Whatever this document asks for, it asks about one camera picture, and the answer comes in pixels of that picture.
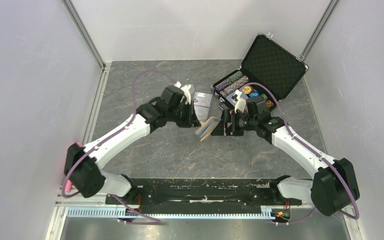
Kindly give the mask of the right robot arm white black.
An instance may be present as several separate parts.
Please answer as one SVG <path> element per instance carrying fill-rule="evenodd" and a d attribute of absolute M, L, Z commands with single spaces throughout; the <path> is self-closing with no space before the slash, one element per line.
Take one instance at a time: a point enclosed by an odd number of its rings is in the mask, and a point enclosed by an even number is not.
<path fill-rule="evenodd" d="M 240 137 L 245 132 L 255 132 L 293 158 L 311 177 L 310 180 L 289 175 L 277 178 L 268 191 L 273 203 L 296 199 L 312 204 L 325 216 L 343 213 L 346 206 L 352 205 L 354 214 L 348 217 L 359 218 L 356 201 L 360 192 L 354 166 L 348 159 L 336 159 L 302 139 L 286 121 L 271 115 L 264 97 L 243 99 L 235 94 L 233 99 L 234 109 L 223 110 L 211 136 Z"/>

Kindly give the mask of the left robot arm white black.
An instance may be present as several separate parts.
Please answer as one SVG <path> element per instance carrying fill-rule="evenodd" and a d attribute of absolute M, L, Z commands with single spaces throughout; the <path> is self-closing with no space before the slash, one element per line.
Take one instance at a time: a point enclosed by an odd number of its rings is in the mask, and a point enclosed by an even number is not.
<path fill-rule="evenodd" d="M 122 124 L 104 136 L 85 145 L 73 143 L 67 149 L 63 185 L 68 182 L 76 188 L 75 193 L 62 189 L 65 198 L 78 194 L 90 198 L 96 194 L 113 194 L 125 204 L 133 203 L 137 190 L 131 181 L 122 174 L 104 171 L 104 167 L 118 153 L 137 140 L 148 136 L 158 128 L 173 122 L 179 128 L 199 127 L 195 114 L 193 85 L 177 82 L 166 87 L 161 96 L 140 105 Z"/>

